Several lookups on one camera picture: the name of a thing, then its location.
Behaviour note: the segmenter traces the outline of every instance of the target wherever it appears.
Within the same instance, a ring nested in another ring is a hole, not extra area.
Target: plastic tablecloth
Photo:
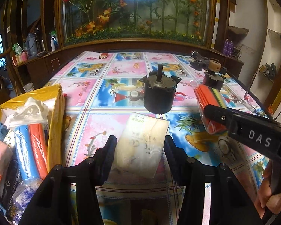
[[[65,65],[47,85],[61,84],[66,94],[66,116],[70,122],[63,133],[63,163],[79,164],[102,148],[110,135],[120,138],[132,112],[170,122],[170,134],[177,147],[203,164],[230,166],[254,201],[268,158],[222,136],[209,135],[201,122],[193,89],[204,71],[194,70],[189,56],[153,52],[83,52]],[[156,115],[143,105],[143,84],[139,81],[157,65],[164,64],[167,76],[182,78],[177,86],[172,110]],[[229,75],[221,94],[230,108],[267,117],[258,103]],[[205,185],[202,224],[209,224],[210,184]],[[71,186],[75,204],[75,185]],[[153,179],[121,173],[112,167],[108,180],[96,187],[104,224],[176,224],[185,188],[170,173],[165,155]]]

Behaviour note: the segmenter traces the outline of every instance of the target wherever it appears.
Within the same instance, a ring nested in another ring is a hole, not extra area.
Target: fish tank
[[[66,45],[151,38],[204,46],[211,0],[62,0]]]

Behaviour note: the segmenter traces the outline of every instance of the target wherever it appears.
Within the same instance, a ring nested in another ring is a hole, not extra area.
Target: red flower
[[[63,0],[64,3],[67,3],[67,2],[69,2],[69,1],[70,1],[70,0]]]

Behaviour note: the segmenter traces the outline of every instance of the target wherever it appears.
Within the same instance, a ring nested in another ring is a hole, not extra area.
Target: finger
[[[261,203],[260,203],[260,200],[259,200],[259,197],[258,197],[258,196],[257,196],[257,198],[256,198],[256,200],[255,200],[255,202],[254,202],[254,206],[255,206],[255,208],[256,208],[258,214],[260,215],[260,218],[262,218],[263,215],[264,215],[265,209],[262,209]]]
[[[268,162],[268,164],[266,165],[266,168],[265,168],[262,176],[264,178],[269,178],[271,176],[272,169],[273,169],[273,162],[272,162],[272,160],[270,160]]]
[[[261,203],[261,208],[265,208],[268,199],[271,197],[270,181],[268,178],[264,178],[258,190],[258,197]]]
[[[273,195],[267,202],[266,206],[274,214],[281,212],[281,194]]]

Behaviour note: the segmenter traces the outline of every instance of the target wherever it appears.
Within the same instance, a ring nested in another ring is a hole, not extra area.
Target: white package
[[[168,120],[133,112],[117,143],[114,165],[121,171],[153,178],[168,127]]]

